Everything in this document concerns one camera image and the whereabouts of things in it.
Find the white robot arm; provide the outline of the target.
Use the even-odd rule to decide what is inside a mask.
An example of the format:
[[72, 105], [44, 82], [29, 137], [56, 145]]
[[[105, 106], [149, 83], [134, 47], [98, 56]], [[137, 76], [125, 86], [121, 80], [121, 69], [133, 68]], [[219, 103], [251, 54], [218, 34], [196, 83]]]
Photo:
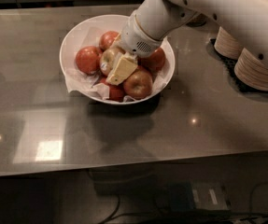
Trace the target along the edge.
[[199, 14], [215, 21], [268, 67], [268, 0], [145, 0], [115, 44], [148, 57], [171, 31]]

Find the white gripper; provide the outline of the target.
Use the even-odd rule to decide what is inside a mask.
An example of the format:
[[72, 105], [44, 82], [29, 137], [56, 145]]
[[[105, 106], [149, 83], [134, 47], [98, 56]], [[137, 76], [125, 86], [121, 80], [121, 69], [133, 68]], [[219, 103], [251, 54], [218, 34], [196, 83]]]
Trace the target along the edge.
[[161, 44], [161, 40], [152, 39], [143, 31], [136, 18], [136, 11], [134, 11], [111, 45], [111, 48], [121, 47], [127, 52], [117, 55], [106, 82], [111, 85], [121, 84], [137, 69], [137, 56], [146, 58]]

